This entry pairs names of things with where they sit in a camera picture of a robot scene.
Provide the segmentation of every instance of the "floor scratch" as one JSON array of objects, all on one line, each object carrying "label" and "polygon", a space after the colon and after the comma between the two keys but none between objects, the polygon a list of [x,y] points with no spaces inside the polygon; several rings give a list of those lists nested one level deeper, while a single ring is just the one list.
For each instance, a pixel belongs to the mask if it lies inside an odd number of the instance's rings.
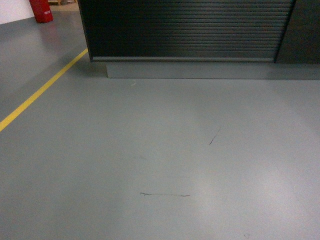
[{"label": "floor scratch", "polygon": [[163,193],[144,193],[140,192],[144,196],[174,196],[174,197],[189,197],[190,195],[178,195],[178,194],[163,194]]},{"label": "floor scratch", "polygon": [[211,142],[209,143],[209,145],[211,145],[213,143],[213,141],[215,140],[216,136],[218,135],[218,133],[220,132],[221,127],[219,128],[219,130],[216,132],[215,136],[212,138]]}]

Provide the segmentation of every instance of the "epoxy floor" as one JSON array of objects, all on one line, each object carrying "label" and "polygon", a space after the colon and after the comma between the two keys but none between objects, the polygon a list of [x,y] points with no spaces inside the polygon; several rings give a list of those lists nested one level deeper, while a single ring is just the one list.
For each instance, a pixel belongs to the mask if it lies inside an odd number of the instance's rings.
[{"label": "epoxy floor", "polygon": [[[54,17],[0,25],[1,119],[85,49]],[[0,132],[0,239],[318,240],[320,81],[112,79],[85,55]]]}]

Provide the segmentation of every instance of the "fire extinguisher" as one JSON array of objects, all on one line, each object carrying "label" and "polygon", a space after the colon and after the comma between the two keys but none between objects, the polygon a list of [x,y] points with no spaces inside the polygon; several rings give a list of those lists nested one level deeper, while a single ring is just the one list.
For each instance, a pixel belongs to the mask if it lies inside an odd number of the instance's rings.
[{"label": "fire extinguisher", "polygon": [[48,23],[54,18],[48,0],[29,0],[37,23]]}]

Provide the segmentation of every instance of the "floor marking line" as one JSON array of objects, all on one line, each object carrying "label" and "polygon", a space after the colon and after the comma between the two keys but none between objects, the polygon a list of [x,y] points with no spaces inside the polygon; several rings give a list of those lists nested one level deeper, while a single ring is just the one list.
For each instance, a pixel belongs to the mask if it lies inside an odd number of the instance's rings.
[{"label": "floor marking line", "polygon": [[49,81],[47,81],[42,87],[40,87],[34,94],[32,94],[27,100],[18,106],[12,113],[10,113],[5,119],[0,122],[0,133],[5,129],[13,120],[15,120],[24,110],[26,110],[38,97],[40,97],[52,84],[55,83],[68,69],[70,69],[77,61],[79,61],[86,53],[88,49],[83,50],[78,56],[76,56],[71,62],[65,65],[58,73],[56,73]]}]

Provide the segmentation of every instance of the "roller shutter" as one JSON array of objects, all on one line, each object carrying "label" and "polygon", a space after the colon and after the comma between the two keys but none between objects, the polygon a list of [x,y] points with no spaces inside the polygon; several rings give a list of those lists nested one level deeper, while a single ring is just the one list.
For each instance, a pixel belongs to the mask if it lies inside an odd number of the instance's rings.
[{"label": "roller shutter", "polygon": [[93,61],[273,62],[293,0],[80,0]]}]

